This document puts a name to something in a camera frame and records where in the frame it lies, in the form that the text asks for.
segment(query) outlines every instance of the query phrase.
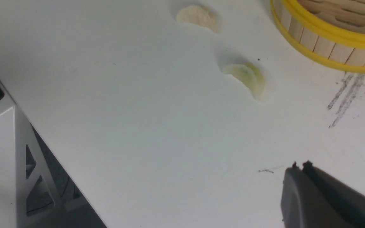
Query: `black marking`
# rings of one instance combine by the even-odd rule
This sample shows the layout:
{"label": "black marking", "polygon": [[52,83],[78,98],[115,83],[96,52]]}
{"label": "black marking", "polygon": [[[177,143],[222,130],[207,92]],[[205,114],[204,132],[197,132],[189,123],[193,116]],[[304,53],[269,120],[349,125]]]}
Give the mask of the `black marking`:
{"label": "black marking", "polygon": [[259,170],[259,172],[269,172],[269,173],[274,173],[274,171],[271,171],[271,170],[268,170],[268,169],[265,169],[265,170]]}
{"label": "black marking", "polygon": [[364,78],[365,78],[365,74],[359,74],[359,76],[356,77],[354,84],[350,88],[349,92],[347,92],[346,97],[344,98],[344,100],[342,101],[342,103],[339,106],[339,110],[337,110],[337,112],[336,112],[337,117],[336,117],[335,121],[333,121],[333,123],[329,126],[329,128],[336,126],[336,124],[340,121],[340,119],[346,113],[346,111],[350,107],[350,104],[356,98],[356,95],[359,92],[359,89],[363,84]]}
{"label": "black marking", "polygon": [[335,95],[335,97],[333,98],[333,100],[330,102],[330,104],[328,105],[328,110],[330,110],[333,105],[336,103],[336,101],[339,99],[340,95],[342,95],[343,91],[347,88],[347,85],[349,84],[350,80],[353,78],[353,75],[350,74],[349,76],[347,76],[346,80],[343,81],[343,85],[342,87],[339,89],[339,92],[337,92],[337,94]]}

